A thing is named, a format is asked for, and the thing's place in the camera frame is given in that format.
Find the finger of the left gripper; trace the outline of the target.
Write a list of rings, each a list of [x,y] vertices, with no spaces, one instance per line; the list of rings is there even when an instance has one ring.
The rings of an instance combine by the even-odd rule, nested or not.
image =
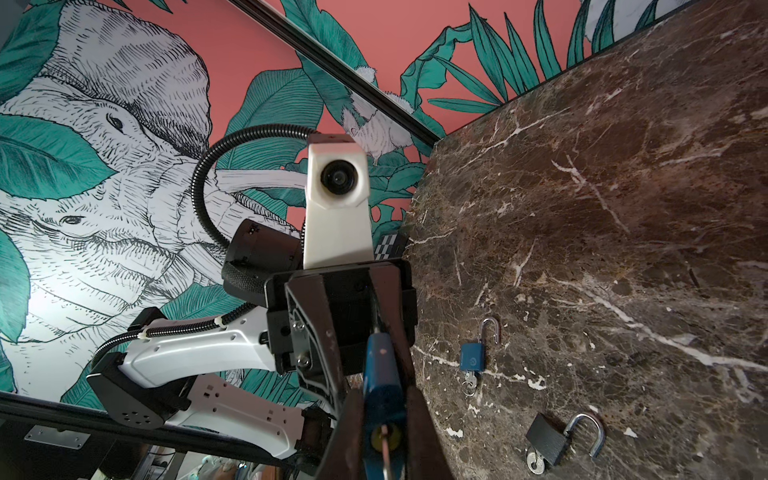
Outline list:
[[[286,284],[286,299],[299,384],[338,417],[347,386],[323,278],[292,277]]]
[[[380,308],[380,316],[393,342],[403,384],[415,383],[415,370],[403,320],[400,270],[391,263],[377,263],[369,269]]]

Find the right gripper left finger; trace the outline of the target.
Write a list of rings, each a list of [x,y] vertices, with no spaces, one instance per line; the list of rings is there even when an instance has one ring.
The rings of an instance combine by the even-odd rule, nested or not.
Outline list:
[[[364,477],[363,424],[363,392],[361,389],[353,389],[347,394],[316,480],[358,480]]]

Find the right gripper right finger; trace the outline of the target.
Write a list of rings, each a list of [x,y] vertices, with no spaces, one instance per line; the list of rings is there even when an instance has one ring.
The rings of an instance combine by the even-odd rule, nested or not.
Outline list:
[[[425,397],[416,386],[406,392],[406,478],[411,480],[454,479]]]

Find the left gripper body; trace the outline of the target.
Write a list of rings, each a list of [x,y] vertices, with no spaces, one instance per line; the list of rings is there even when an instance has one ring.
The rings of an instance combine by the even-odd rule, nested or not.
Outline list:
[[[341,352],[343,374],[354,375],[364,370],[368,337],[376,328],[388,333],[381,320],[379,302],[369,276],[370,267],[377,263],[391,263],[400,270],[403,320],[410,348],[414,345],[417,293],[412,285],[411,266],[407,261],[392,259],[343,267],[283,272],[273,275],[265,283],[268,345],[275,358],[278,373],[296,370],[286,284],[294,276],[309,275],[320,275],[323,278]]]

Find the blue padlock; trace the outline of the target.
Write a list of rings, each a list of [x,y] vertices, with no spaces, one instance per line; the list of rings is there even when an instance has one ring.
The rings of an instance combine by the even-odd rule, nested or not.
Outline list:
[[[477,339],[461,345],[459,369],[462,372],[462,388],[464,394],[471,397],[475,394],[479,376],[485,370],[486,365],[486,330],[491,329],[495,344],[501,340],[501,325],[495,317],[487,317],[482,320],[479,327]]]
[[[389,334],[369,336],[363,380],[366,478],[401,479],[407,446],[406,403]]]

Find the black padlock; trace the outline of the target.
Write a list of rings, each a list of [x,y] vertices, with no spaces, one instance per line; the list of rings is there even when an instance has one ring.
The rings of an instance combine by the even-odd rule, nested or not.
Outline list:
[[[596,458],[604,447],[606,431],[594,413],[584,412],[573,416],[561,430],[543,413],[537,413],[526,432],[529,447],[525,452],[525,463],[528,471],[533,475],[543,475],[548,466],[557,466],[570,445],[572,434],[582,421],[591,423],[596,429],[596,437],[589,451],[589,456]]]

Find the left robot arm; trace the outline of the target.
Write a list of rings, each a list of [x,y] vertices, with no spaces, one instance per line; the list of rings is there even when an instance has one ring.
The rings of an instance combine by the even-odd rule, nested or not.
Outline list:
[[[226,314],[172,321],[147,308],[96,353],[88,383],[132,428],[210,429],[275,459],[370,477],[408,456],[410,347],[418,322],[410,264],[306,268],[299,239],[241,223],[222,271],[241,300]]]

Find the checkerboard calibration board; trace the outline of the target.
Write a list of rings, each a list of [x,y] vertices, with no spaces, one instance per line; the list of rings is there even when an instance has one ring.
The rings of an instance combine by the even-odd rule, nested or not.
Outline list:
[[[408,243],[408,236],[402,233],[383,235],[374,248],[376,261],[401,258]]]

